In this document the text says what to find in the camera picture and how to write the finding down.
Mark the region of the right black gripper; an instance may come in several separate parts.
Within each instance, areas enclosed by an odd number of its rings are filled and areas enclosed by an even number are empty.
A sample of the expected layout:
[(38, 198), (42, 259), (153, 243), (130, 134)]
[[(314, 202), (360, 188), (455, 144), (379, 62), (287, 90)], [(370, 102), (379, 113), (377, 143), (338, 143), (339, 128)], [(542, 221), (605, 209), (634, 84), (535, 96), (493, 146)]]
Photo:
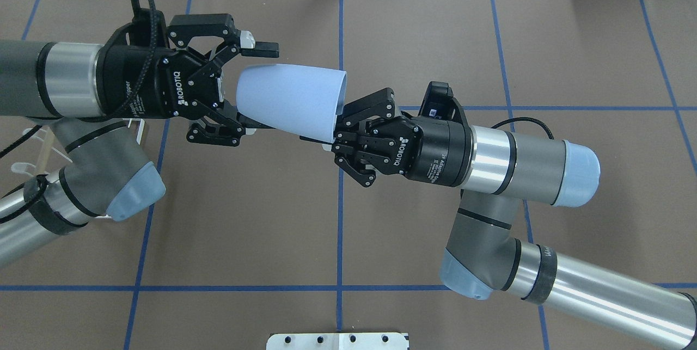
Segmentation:
[[(338, 128), (344, 129), (322, 149), (331, 151), (334, 164), (363, 187), (370, 187), (377, 174), (458, 186), (472, 154), (468, 125), (424, 116), (394, 118), (397, 114), (391, 88), (350, 102), (338, 119)], [(377, 119), (365, 121), (371, 117)]]

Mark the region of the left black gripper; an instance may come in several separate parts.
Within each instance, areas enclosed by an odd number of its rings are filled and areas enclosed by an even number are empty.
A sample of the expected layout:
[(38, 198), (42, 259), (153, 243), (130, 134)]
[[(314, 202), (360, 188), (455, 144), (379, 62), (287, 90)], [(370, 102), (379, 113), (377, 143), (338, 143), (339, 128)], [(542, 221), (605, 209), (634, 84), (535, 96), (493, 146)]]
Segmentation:
[(237, 147), (271, 126), (225, 101), (222, 67), (237, 55), (279, 58), (276, 42), (236, 28), (230, 14), (175, 15), (162, 23), (128, 23), (97, 58), (97, 94), (108, 118), (192, 120), (187, 141)]

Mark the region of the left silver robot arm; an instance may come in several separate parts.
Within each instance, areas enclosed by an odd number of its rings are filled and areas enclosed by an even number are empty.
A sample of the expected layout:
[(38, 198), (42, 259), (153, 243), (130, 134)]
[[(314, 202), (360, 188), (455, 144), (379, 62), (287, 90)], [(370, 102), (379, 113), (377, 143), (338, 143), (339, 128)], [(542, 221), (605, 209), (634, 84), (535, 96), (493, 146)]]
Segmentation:
[(2, 197), (2, 266), (84, 228), (128, 219), (166, 187), (127, 119), (184, 118), (193, 142), (237, 146), (249, 128), (224, 99), (232, 58), (279, 57), (229, 14), (176, 15), (135, 7), (132, 22), (102, 44), (2, 41), (2, 116), (54, 133), (70, 163)]

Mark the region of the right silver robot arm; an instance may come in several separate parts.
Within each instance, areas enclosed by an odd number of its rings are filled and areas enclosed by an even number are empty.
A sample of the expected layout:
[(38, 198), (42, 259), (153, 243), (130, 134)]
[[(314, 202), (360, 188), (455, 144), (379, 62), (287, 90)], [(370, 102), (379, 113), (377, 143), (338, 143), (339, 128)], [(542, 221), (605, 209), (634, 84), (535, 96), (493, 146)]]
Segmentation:
[(449, 290), (478, 300), (505, 291), (660, 348), (695, 348), (693, 295), (511, 234), (526, 200), (580, 207), (594, 197), (601, 169), (590, 148), (469, 124), (443, 82), (428, 85), (415, 116), (385, 88), (350, 103), (340, 94), (336, 117), (327, 139), (334, 162), (361, 186), (384, 174), (460, 189), (439, 271)]

